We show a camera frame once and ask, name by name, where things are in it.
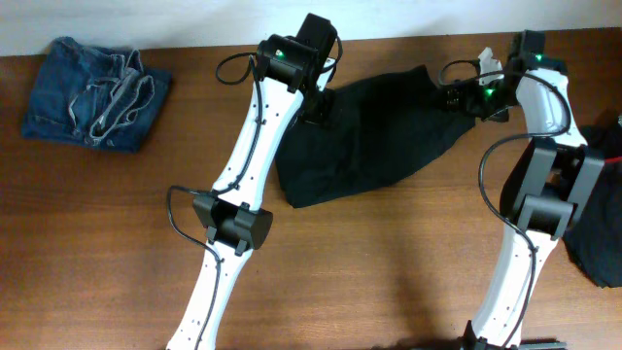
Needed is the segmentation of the black shorts garment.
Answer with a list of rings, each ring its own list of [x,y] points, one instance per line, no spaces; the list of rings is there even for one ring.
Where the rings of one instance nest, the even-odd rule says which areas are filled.
[[[296,122],[283,136],[285,199],[304,208],[389,187],[441,157],[475,120],[434,106],[439,93],[423,65],[330,90],[325,124]]]

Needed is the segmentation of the blue denim jeans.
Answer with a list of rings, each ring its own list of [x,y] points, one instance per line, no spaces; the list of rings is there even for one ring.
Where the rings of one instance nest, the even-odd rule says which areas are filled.
[[[30,92],[21,135],[136,153],[163,106],[171,74],[143,64],[136,49],[52,41]]]

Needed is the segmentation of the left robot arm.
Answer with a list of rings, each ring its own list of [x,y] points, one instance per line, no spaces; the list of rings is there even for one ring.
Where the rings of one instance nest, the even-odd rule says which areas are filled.
[[[252,98],[226,166],[209,190],[180,187],[206,230],[197,245],[204,258],[169,349],[213,349],[235,282],[270,231],[273,215],[262,209],[264,188],[286,130],[299,116],[320,108],[341,49],[335,27],[309,14],[294,36],[271,35],[255,52],[244,53],[244,76]]]

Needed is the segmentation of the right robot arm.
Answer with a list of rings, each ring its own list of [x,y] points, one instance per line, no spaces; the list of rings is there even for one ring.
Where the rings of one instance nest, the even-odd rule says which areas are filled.
[[[469,320],[464,349],[523,349],[521,330],[536,281],[566,231],[580,219],[605,165],[574,121],[564,61],[544,53],[545,35],[524,30],[512,40],[506,63],[485,49],[476,76],[441,83],[437,106],[483,121],[504,123],[523,110],[529,144],[487,206],[503,223],[492,282]]]

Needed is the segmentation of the dark garment with red trim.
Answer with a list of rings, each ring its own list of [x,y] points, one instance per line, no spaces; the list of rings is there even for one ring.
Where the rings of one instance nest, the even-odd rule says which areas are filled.
[[[621,121],[581,128],[605,166],[579,222],[564,236],[570,258],[600,288],[621,286]]]

